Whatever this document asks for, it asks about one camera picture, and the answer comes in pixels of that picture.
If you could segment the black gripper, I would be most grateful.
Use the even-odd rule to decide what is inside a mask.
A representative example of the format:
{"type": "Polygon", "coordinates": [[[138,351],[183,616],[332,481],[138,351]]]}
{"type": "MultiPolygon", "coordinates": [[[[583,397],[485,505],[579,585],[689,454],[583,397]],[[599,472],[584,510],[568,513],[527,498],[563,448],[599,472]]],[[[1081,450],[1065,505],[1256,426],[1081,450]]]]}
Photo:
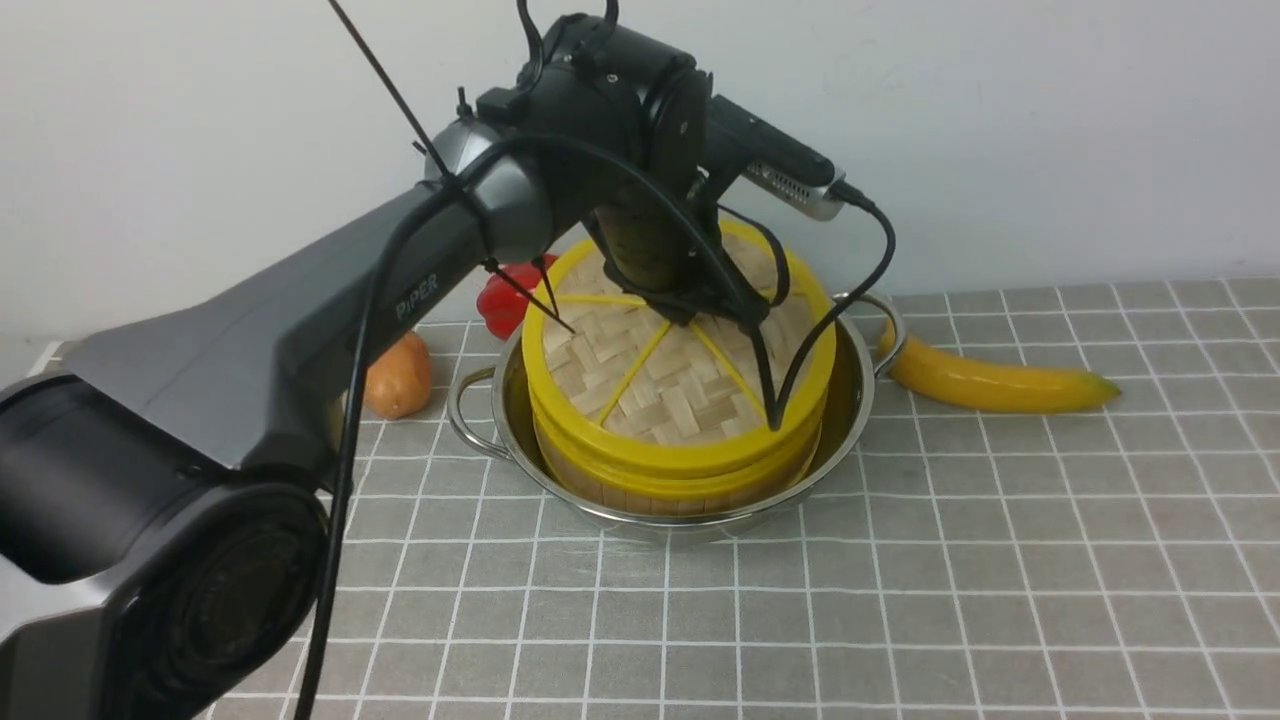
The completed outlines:
{"type": "Polygon", "coordinates": [[[637,196],[600,205],[590,215],[590,236],[607,279],[667,322],[731,318],[694,242],[662,205],[637,196]]]}

